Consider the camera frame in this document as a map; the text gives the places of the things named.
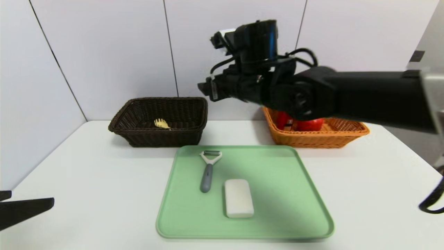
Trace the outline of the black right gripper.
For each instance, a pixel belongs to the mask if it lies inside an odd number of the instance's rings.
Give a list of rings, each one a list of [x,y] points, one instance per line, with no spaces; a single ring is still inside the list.
[[[198,83],[198,89],[203,95],[209,96],[212,102],[217,102],[235,98],[238,81],[237,74],[217,74],[206,77],[206,82]]]

